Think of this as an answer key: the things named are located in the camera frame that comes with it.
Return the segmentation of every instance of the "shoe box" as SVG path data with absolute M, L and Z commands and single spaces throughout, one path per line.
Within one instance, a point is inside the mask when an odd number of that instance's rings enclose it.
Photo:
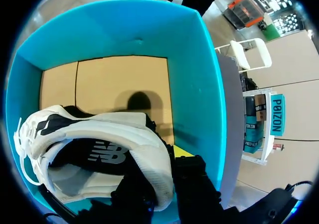
M 77 106 L 84 112 L 145 112 L 174 144 L 167 60 L 117 56 L 73 62 L 42 74 L 40 109 Z

